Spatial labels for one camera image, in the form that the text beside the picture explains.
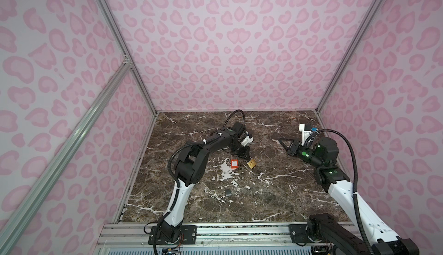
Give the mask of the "red padlock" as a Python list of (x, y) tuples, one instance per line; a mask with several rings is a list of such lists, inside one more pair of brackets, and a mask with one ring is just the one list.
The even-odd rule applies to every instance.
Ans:
[(239, 168), (238, 160), (231, 160), (231, 169), (238, 169), (238, 168)]

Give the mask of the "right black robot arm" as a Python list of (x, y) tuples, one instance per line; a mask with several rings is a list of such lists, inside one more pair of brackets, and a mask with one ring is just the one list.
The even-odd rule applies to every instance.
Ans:
[(328, 213), (310, 215), (305, 231), (292, 228), (292, 242), (304, 246), (326, 241), (345, 255), (417, 255), (413, 240), (402, 238), (361, 199), (352, 181), (337, 165), (338, 146), (332, 138), (321, 138), (315, 148), (296, 140), (278, 140), (286, 153), (313, 166), (314, 178), (346, 213), (360, 235), (348, 231)]

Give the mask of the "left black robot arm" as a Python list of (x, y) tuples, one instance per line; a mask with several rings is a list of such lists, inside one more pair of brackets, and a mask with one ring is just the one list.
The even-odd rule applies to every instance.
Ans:
[(174, 179), (174, 190), (166, 212), (159, 219), (150, 235), (154, 243), (159, 238), (174, 243), (180, 238), (184, 211), (191, 191), (202, 179), (211, 154), (229, 149), (239, 159), (251, 160), (250, 146), (253, 137), (246, 126), (236, 122), (223, 127), (200, 142), (189, 142), (176, 150), (168, 160), (168, 173)]

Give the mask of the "brass padlock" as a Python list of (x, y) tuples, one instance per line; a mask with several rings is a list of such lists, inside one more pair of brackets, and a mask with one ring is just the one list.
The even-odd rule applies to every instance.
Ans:
[(248, 167), (249, 167), (251, 170), (255, 168), (256, 164), (257, 164), (257, 163), (256, 163), (256, 161), (255, 161), (254, 159), (250, 159), (250, 160), (248, 161), (248, 163), (247, 163)]

